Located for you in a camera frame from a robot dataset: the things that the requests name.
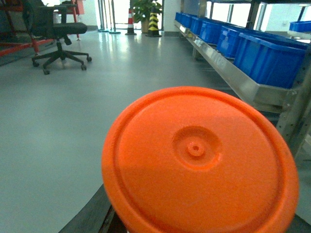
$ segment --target black office chair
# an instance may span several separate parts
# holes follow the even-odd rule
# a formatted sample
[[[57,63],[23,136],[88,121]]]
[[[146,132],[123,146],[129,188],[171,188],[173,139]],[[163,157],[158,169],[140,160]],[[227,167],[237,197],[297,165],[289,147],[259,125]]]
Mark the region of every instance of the black office chair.
[[[57,51],[47,53],[44,55],[38,55],[32,58],[33,65],[39,66],[36,61],[38,59],[49,58],[43,64],[44,74],[49,74],[47,66],[60,58],[65,60],[66,58],[81,63],[81,69],[86,70],[84,62],[75,57],[74,55],[85,55],[88,62],[92,61],[92,58],[88,53],[66,51],[62,49],[60,39],[64,38],[65,44],[70,45],[71,41],[68,38],[68,34],[83,34],[87,31],[87,26],[83,23],[66,23],[67,20],[67,8],[75,7],[75,5],[62,4],[57,6],[45,6],[41,0],[22,0],[23,3],[23,20],[25,22],[27,31],[35,36],[41,36],[45,39],[55,39],[57,44]],[[58,10],[61,13],[61,23],[53,23],[53,11]]]

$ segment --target lid center nub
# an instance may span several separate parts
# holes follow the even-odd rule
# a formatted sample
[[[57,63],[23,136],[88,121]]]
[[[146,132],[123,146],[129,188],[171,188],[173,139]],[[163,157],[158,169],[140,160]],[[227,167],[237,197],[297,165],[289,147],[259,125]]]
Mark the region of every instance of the lid center nub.
[[[191,156],[200,157],[204,155],[205,148],[201,143],[192,141],[187,146],[187,152]]]

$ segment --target plant pot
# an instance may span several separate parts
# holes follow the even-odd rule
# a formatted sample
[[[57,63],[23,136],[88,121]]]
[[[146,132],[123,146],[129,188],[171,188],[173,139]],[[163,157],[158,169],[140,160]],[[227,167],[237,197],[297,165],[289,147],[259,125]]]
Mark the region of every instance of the plant pot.
[[[141,22],[141,32],[142,33],[148,33],[148,26],[149,26],[149,21],[145,20],[144,22]]]

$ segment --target chair base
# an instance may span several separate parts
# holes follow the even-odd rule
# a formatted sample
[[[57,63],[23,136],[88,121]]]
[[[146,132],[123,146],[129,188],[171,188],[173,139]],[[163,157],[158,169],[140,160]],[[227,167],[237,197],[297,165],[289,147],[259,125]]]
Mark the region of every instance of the chair base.
[[[69,58],[69,59],[74,60],[76,62],[80,62],[82,70],[86,70],[86,66],[84,65],[84,61],[82,61],[81,59],[79,59],[79,58],[77,58],[75,56],[77,56],[77,55],[86,56],[86,60],[88,62],[92,61],[92,58],[89,56],[88,53],[63,50],[62,49],[62,45],[61,45],[61,43],[59,41],[57,41],[56,44],[57,44],[57,51],[50,52],[50,53],[43,54],[43,55],[38,55],[38,56],[35,56],[35,57],[32,58],[33,66],[35,66],[35,67],[39,66],[39,63],[36,60],[44,59],[44,58],[49,58],[49,60],[47,60],[43,64],[44,74],[49,74],[50,73],[50,71],[47,70],[47,66],[49,64],[51,64],[52,62],[54,62],[55,60],[57,60],[58,58],[60,58],[61,60],[65,60],[66,58]]]

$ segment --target blue plastic bin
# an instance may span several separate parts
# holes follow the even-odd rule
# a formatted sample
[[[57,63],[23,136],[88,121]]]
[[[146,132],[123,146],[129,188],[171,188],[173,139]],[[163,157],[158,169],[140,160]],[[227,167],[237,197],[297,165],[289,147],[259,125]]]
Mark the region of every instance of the blue plastic bin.
[[[181,24],[186,28],[190,28],[192,23],[192,16],[194,15],[182,13]]]
[[[307,48],[307,44],[291,40],[280,35],[274,35],[270,33],[264,33],[260,31],[237,28],[232,26],[223,26],[217,44],[217,50],[221,52],[225,57],[234,58],[241,40],[241,37],[239,36],[240,33],[252,35],[257,38],[272,38],[288,43],[293,43],[296,44],[296,48],[303,50]]]
[[[291,88],[306,50],[272,38],[240,33],[234,65],[259,84]]]
[[[190,31],[196,35],[199,35],[201,32],[202,23],[203,22],[213,22],[213,21],[215,21],[215,20],[209,19],[209,18],[198,18],[196,16],[192,16]]]
[[[190,31],[196,35],[199,35],[201,32],[202,22],[203,22],[202,18],[192,17]]]
[[[222,26],[227,23],[220,21],[203,21],[199,37],[206,43],[218,44]]]
[[[180,13],[180,12],[176,12],[175,20],[176,20],[177,22],[181,23],[181,13]]]
[[[311,32],[311,21],[291,22],[290,30],[295,32]]]

